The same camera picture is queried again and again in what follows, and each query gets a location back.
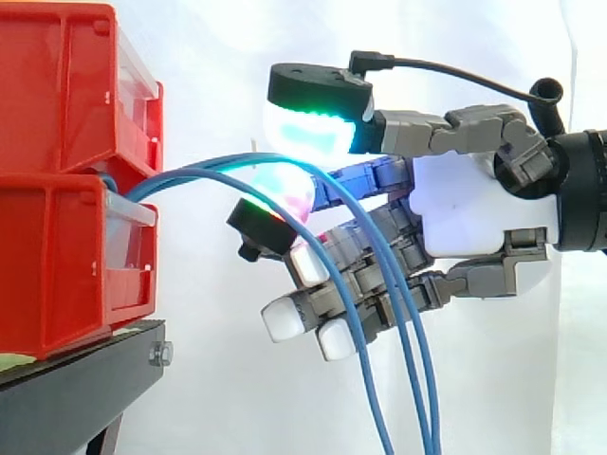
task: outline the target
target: blue wire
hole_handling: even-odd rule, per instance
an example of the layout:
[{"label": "blue wire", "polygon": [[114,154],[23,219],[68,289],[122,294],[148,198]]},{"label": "blue wire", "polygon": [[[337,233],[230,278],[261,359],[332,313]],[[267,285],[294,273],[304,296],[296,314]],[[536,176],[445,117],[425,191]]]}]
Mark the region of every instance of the blue wire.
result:
[{"label": "blue wire", "polygon": [[111,192],[118,192],[118,184],[109,173],[98,173],[99,178]]},{"label": "blue wire", "polygon": [[[236,156],[222,156],[214,158],[208,161],[202,161],[189,166],[189,169],[203,168],[206,166],[213,166],[215,169],[221,170],[225,167],[241,167],[253,164],[261,164],[268,162],[288,162],[294,164],[309,173],[312,173],[317,178],[322,180],[327,186],[332,188],[342,199],[344,204],[353,212],[355,217],[359,220],[360,227],[365,231],[365,234],[369,238],[374,251],[377,254],[377,262],[380,265],[383,276],[386,280],[387,290],[392,301],[392,305],[395,311],[396,325],[400,335],[401,345],[403,347],[405,362],[409,372],[411,387],[414,395],[415,407],[417,409],[417,415],[419,419],[420,430],[422,432],[422,440],[424,442],[424,449],[427,455],[439,455],[440,454],[440,422],[438,413],[438,396],[436,391],[435,378],[432,368],[432,357],[430,354],[430,348],[428,346],[428,340],[426,339],[423,324],[419,313],[414,304],[413,296],[409,290],[407,283],[402,276],[398,262],[394,256],[394,253],[388,246],[387,242],[383,238],[383,235],[379,229],[375,226],[368,213],[360,206],[359,202],[338,182],[336,182],[330,175],[323,173],[314,166],[308,163],[302,163],[301,161],[276,154],[243,154]],[[138,191],[155,191],[158,185],[162,185],[165,180],[150,182],[149,180],[142,183],[132,191],[134,195],[137,195]],[[170,186],[183,183],[178,180],[167,182],[166,185]],[[432,425],[432,447],[429,443],[428,436],[428,422],[426,411],[423,406],[423,398],[419,387],[419,381],[414,365],[413,352],[411,349],[411,343],[406,329],[405,315],[402,307],[398,304],[398,298],[395,296],[395,291],[398,289],[402,298],[407,305],[408,312],[411,316],[412,323],[414,325],[415,333],[419,342],[419,350],[422,356],[422,362],[426,375],[426,382],[428,387],[428,396],[430,402],[431,411],[431,425]]]},{"label": "blue wire", "polygon": [[255,190],[250,185],[247,185],[233,177],[230,177],[229,175],[224,175],[215,171],[194,169],[192,167],[188,167],[187,169],[184,168],[175,171],[168,171],[166,173],[151,177],[142,184],[139,184],[139,187],[151,187],[151,191],[137,191],[137,198],[133,197],[132,194],[134,192],[132,191],[131,196],[129,196],[129,198],[135,201],[139,201],[154,192],[161,191],[157,189],[159,185],[156,184],[168,178],[176,179],[177,182],[181,183],[185,183],[186,181],[190,181],[192,179],[197,178],[209,178],[210,180],[221,182],[242,192],[247,192],[252,196],[260,199],[262,202],[265,202],[272,210],[276,211],[279,215],[281,215],[283,219],[285,219],[286,222],[289,223],[297,231],[297,233],[308,242],[308,244],[312,247],[314,252],[321,259],[323,265],[328,270],[329,275],[335,283],[336,288],[340,293],[340,297],[343,300],[346,315],[348,317],[348,322],[350,325],[350,330],[352,332],[352,337],[354,339],[355,345],[357,346],[357,351],[359,352],[359,361],[360,367],[362,369],[362,377],[364,379],[364,385],[367,392],[367,398],[369,400],[369,406],[371,408],[371,412],[376,423],[377,433],[379,434],[379,438],[383,445],[384,452],[388,455],[393,455],[395,452],[390,441],[388,429],[386,428],[385,422],[383,420],[379,401],[377,399],[373,372],[371,371],[369,354],[367,352],[366,341],[362,330],[362,324],[360,323],[359,313],[357,311],[356,305],[354,304],[354,301],[352,300],[352,296],[348,291],[348,287],[345,281],[343,280],[343,277],[341,276],[340,271],[331,261],[319,240],[306,227],[304,227],[304,225],[302,225],[298,220],[296,220],[287,210],[283,209],[280,205],[275,203],[268,196],[264,195],[260,191]]}]

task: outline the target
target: green led light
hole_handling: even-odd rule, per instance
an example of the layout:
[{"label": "green led light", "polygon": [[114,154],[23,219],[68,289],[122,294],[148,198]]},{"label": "green led light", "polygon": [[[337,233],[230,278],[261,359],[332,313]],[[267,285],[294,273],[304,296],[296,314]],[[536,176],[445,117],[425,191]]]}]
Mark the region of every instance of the green led light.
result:
[{"label": "green led light", "polygon": [[353,122],[340,117],[290,111],[269,102],[264,126],[278,153],[319,166],[343,163],[356,130]]}]

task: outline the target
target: red storage drawer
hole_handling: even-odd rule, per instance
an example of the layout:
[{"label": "red storage drawer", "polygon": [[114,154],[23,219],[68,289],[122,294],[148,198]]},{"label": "red storage drawer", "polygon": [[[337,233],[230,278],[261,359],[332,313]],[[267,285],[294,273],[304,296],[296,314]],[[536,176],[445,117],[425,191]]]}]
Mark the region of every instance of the red storage drawer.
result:
[{"label": "red storage drawer", "polygon": [[0,172],[162,168],[162,87],[107,5],[0,2]]},{"label": "red storage drawer", "polygon": [[0,175],[0,353],[45,358],[155,310],[156,211],[95,175]]}]

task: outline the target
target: robotic hand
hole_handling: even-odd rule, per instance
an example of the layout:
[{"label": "robotic hand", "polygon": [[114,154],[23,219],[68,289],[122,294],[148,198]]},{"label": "robotic hand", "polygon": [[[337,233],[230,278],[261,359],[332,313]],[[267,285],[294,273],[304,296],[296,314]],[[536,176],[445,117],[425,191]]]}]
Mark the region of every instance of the robotic hand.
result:
[{"label": "robotic hand", "polygon": [[[365,72],[398,65],[447,72],[526,100],[539,132],[505,104],[444,117],[375,110]],[[389,195],[369,214],[419,311],[441,308],[452,297],[516,296],[545,276],[549,246],[607,247],[607,132],[566,134],[556,108],[560,98],[561,87],[549,79],[536,82],[530,95],[520,94],[444,65],[356,51],[348,69],[275,64],[268,92],[281,108],[351,123],[350,154],[382,155],[333,176],[359,200]],[[326,132],[317,130],[312,141],[319,134]],[[324,184],[314,185],[312,211],[340,205]],[[229,224],[243,234],[241,256],[284,261],[297,286],[262,310],[272,340],[315,330],[326,360],[354,354],[343,303],[309,246],[294,246],[292,229],[244,200]],[[395,315],[368,240],[355,221],[319,238],[355,297],[366,341],[372,342],[395,325]],[[462,261],[446,273],[429,271],[439,258]]]}]

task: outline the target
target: screw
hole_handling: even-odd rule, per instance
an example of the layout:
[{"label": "screw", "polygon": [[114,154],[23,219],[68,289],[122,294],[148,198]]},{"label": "screw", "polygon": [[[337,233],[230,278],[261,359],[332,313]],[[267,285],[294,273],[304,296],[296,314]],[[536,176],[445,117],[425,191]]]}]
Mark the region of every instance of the screw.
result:
[{"label": "screw", "polygon": [[173,343],[171,341],[156,341],[150,349],[150,365],[168,367],[173,362]]}]

